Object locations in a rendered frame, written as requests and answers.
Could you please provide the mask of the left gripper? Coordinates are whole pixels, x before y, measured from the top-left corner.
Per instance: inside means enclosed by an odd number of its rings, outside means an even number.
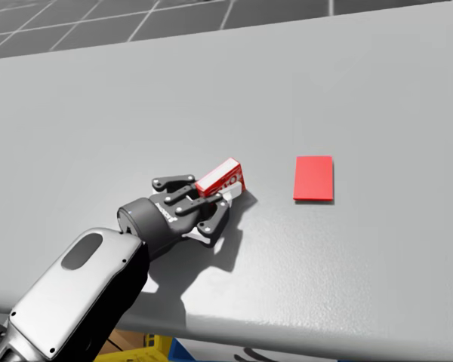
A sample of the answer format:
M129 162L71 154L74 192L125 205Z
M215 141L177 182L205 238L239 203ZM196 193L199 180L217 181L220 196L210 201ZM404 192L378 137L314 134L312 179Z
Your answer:
M213 247L229 221L233 200L242 194L242 184L233 183L208 197L183 200L196 196L192 174L153 178L152 188L156 193L165 192L165 196L139 198L117 212L120 229L148 246L150 260L158 259L186 238ZM178 205L165 203L177 201Z

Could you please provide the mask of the red and white carton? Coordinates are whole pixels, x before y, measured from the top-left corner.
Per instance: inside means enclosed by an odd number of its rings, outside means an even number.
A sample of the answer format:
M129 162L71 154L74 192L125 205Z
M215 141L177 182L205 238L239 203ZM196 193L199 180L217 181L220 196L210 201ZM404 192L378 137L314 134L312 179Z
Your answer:
M246 185L242 166L235 158L228 158L200 180L196 181L195 187L199 196L206 198L237 182L242 185L242 192L244 192Z

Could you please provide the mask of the pink pad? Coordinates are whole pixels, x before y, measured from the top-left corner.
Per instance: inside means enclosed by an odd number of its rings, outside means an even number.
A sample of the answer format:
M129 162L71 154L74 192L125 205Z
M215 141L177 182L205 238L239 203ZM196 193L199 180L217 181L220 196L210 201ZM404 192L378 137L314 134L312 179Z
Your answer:
M331 156L296 157L293 200L299 202L334 202L334 165Z

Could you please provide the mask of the yellow box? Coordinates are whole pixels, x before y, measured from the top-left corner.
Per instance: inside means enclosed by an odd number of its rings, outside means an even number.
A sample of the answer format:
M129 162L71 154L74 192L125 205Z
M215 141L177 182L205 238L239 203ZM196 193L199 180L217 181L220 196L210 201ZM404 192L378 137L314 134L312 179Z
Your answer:
M142 348L100 354L94 362L169 362L172 337L146 334L145 342Z

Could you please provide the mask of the brown box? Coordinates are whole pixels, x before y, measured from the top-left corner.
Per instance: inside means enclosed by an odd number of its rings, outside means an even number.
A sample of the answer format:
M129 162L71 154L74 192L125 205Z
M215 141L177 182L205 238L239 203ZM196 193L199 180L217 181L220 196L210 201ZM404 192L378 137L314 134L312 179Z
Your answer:
M127 351L144 347L143 333L114 329L106 340L110 352Z

